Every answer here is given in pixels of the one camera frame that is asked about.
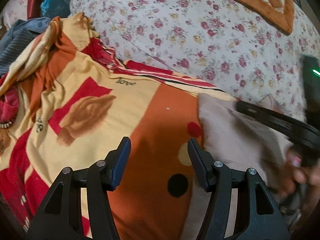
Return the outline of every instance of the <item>white floral fabric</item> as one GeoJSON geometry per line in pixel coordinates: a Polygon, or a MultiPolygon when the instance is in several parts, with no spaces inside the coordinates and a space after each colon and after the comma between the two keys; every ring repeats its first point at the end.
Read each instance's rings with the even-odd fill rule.
{"type": "Polygon", "coordinates": [[[319,57],[319,33],[295,7],[286,36],[233,0],[71,0],[122,60],[200,77],[256,103],[272,94],[303,119],[301,54],[319,57]]]}
{"type": "Polygon", "coordinates": [[[9,0],[3,9],[3,22],[7,30],[17,20],[27,20],[27,7],[28,0],[9,0]]]}

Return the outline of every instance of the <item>blue bag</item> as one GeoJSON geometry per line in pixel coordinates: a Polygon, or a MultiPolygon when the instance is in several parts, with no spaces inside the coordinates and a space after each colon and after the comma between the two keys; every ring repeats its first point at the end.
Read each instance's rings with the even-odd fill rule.
{"type": "Polygon", "coordinates": [[[70,0],[44,0],[40,6],[41,16],[50,19],[60,16],[67,18],[70,14],[70,0]]]}

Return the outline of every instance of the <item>black dot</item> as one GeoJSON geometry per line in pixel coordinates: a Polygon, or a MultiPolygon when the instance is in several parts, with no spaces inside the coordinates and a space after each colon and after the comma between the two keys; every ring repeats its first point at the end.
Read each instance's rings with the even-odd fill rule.
{"type": "Polygon", "coordinates": [[[174,174],[168,181],[168,191],[171,196],[179,198],[187,192],[188,179],[183,174],[174,174]]]}

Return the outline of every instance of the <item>gray striped cloth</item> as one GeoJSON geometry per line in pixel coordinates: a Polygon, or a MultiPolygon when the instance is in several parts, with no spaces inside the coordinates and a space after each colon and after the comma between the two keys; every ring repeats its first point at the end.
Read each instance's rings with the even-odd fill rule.
{"type": "Polygon", "coordinates": [[[36,36],[44,33],[50,21],[42,17],[15,22],[0,41],[0,76],[8,72],[10,65],[36,36]]]}

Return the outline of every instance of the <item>hand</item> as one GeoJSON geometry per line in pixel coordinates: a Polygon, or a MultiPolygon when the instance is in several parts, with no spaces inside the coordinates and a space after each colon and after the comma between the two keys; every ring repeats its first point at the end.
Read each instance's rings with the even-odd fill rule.
{"type": "Polygon", "coordinates": [[[286,155],[286,162],[281,168],[281,182],[279,193],[285,198],[295,191],[295,182],[300,184],[308,183],[306,198],[300,207],[302,217],[297,223],[297,228],[304,225],[320,199],[320,162],[314,167],[295,167],[292,160],[295,158],[295,150],[289,148],[286,155]]]}

